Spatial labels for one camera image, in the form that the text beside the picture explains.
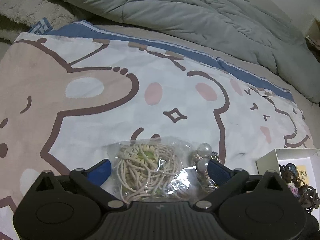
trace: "yellow label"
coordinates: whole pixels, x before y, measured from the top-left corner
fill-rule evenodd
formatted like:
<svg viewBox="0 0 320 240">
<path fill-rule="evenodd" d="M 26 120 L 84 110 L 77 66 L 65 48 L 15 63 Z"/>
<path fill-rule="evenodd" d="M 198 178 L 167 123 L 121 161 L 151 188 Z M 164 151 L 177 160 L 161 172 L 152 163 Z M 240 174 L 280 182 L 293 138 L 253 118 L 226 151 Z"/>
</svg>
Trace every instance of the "yellow label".
<svg viewBox="0 0 320 240">
<path fill-rule="evenodd" d="M 309 185 L 309 177 L 308 173 L 306 171 L 306 166 L 305 165 L 299 165 L 296 166 L 298 170 L 298 176 L 300 179 L 304 181 L 305 184 Z"/>
</svg>

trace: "white box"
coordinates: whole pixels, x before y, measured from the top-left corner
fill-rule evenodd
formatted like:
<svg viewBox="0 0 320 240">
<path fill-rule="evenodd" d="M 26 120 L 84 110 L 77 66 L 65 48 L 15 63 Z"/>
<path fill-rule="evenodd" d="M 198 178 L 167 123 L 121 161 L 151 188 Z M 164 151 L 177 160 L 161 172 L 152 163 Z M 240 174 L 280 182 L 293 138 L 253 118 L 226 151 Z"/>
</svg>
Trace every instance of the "white box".
<svg viewBox="0 0 320 240">
<path fill-rule="evenodd" d="M 308 171 L 309 184 L 317 190 L 320 188 L 320 150 L 285 148 L 274 149 L 256 161 L 259 175 L 267 170 L 275 170 L 281 176 L 279 165 L 293 163 L 294 165 L 305 165 Z M 314 209 L 312 215 L 320 222 L 319 209 Z"/>
</svg>

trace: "jewelry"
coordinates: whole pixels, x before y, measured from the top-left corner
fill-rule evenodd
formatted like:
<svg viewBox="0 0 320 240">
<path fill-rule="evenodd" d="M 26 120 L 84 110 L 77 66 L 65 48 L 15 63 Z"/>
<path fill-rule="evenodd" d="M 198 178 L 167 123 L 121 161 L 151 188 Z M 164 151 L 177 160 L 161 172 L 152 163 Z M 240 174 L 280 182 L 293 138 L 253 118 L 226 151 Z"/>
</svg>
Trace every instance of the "jewelry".
<svg viewBox="0 0 320 240">
<path fill-rule="evenodd" d="M 202 189 L 208 193 L 216 190 L 218 185 L 208 175 L 208 162 L 211 160 L 219 160 L 219 154 L 212 151 L 212 147 L 208 143 L 202 143 L 198 149 L 192 154 L 192 164 L 197 169 L 197 179 Z"/>
<path fill-rule="evenodd" d="M 160 197 L 168 192 L 168 184 L 182 169 L 174 148 L 160 144 L 134 144 L 118 154 L 116 173 L 121 183 L 120 196 L 125 203 L 145 197 Z"/>
<path fill-rule="evenodd" d="M 295 197 L 299 198 L 301 206 L 307 213 L 311 214 L 313 209 L 319 208 L 320 198 L 318 193 L 298 177 L 297 167 L 292 163 L 288 163 L 286 166 L 279 166 L 282 179 L 289 184 L 291 192 Z"/>
</svg>

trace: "bedsheet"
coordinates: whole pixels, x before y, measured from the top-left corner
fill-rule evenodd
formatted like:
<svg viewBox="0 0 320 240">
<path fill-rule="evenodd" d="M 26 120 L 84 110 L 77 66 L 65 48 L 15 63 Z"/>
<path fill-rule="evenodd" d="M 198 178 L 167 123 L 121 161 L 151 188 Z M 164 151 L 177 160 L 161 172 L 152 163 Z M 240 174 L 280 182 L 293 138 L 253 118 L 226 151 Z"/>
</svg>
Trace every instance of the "bedsheet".
<svg viewBox="0 0 320 240">
<path fill-rule="evenodd" d="M 203 52 L 78 25 L 100 36 L 22 33 L 0 62 L 3 239 L 18 239 L 12 214 L 42 170 L 91 167 L 110 143 L 207 142 L 252 174 L 273 148 L 313 147 L 287 89 Z"/>
<path fill-rule="evenodd" d="M 316 148 L 320 149 L 320 107 L 319 104 L 315 104 L 306 99 L 301 93 L 299 93 L 292 85 L 285 82 L 279 76 L 273 74 L 268 69 L 261 65 L 252 64 L 243 60 L 232 57 L 231 55 L 225 54 L 221 51 L 213 50 L 208 47 L 204 47 L 190 41 L 182 40 L 164 33 L 155 32 L 152 30 L 142 29 L 130 25 L 120 25 L 114 22 L 108 21 L 103 18 L 92 19 L 91 24 L 95 26 L 97 32 L 100 33 L 120 33 L 128 37 L 138 37 L 145 40 L 162 41 L 170 44 L 177 44 L 188 49 L 200 51 L 208 54 L 214 58 L 221 58 L 226 62 L 229 62 L 245 71 L 255 74 L 259 77 L 270 81 L 272 84 L 285 88 L 290 91 L 295 103 L 305 116 L 305 122 L 308 125 L 313 143 Z"/>
</svg>

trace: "fluffy gray blanket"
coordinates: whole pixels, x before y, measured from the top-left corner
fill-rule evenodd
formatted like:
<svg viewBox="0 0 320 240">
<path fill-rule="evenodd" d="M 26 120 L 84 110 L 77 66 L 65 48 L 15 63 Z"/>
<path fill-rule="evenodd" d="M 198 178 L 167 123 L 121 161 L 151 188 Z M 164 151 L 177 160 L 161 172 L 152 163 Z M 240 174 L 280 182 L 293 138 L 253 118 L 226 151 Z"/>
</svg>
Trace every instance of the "fluffy gray blanket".
<svg viewBox="0 0 320 240">
<path fill-rule="evenodd" d="M 59 0 L 0 0 L 0 38 L 14 42 L 43 17 L 54 29 L 90 18 L 90 13 Z"/>
<path fill-rule="evenodd" d="M 63 0 L 260 64 L 320 101 L 320 64 L 289 22 L 247 0 Z"/>
</svg>

